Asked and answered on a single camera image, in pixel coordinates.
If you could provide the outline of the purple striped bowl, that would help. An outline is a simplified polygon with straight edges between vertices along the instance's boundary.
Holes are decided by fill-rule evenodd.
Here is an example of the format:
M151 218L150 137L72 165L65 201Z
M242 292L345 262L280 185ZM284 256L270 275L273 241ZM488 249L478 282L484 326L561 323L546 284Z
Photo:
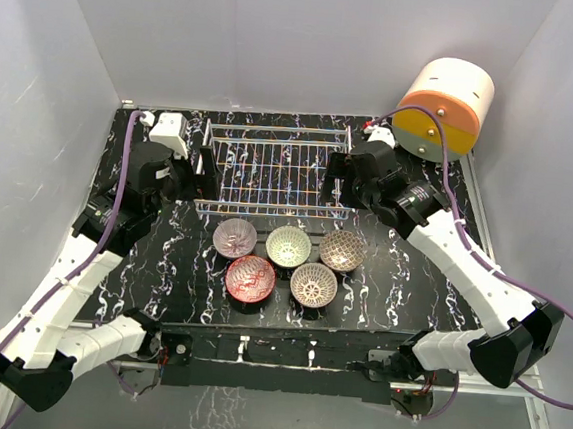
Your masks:
M257 236L256 229L249 221L232 218L220 222L212 238L217 252L233 260L252 253L257 243Z

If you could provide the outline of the brown scale patterned bowl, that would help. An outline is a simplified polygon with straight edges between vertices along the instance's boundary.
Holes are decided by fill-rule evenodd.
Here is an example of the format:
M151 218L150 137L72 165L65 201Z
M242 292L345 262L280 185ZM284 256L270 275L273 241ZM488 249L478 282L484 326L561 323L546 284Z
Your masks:
M319 258L331 270L346 273L355 270L365 258L365 244L350 231L327 233L319 244Z

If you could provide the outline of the brown spoke patterned bowl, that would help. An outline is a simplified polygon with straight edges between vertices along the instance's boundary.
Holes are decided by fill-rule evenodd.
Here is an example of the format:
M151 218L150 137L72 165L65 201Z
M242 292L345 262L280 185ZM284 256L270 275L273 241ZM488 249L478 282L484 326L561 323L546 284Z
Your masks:
M327 266L306 263L294 270L290 290L295 300L305 308L321 308L330 304L337 295L338 281Z

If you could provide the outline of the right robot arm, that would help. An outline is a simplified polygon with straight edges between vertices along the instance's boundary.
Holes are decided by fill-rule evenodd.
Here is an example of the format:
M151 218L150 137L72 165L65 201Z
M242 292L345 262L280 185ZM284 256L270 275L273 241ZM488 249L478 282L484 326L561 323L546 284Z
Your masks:
M400 373L412 383L434 371L478 373L507 388L551 350L564 314L500 279L499 267L474 243L464 243L445 195L399 173L393 149L381 140L350 153L331 152L320 196L342 181L347 208L367 209L444 274L481 326L478 330L418 333L400 346Z

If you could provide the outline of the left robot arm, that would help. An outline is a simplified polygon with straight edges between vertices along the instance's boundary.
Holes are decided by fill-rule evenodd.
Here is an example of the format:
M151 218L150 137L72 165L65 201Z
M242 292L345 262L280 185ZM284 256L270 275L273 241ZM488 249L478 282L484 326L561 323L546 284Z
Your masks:
M71 335L70 323L98 285L177 200L215 200L212 148L197 166L160 143L127 144L116 186L89 198L57 261L20 312L0 330L0 383L37 412L53 407L84 373L120 356L158 356L159 324L139 309Z

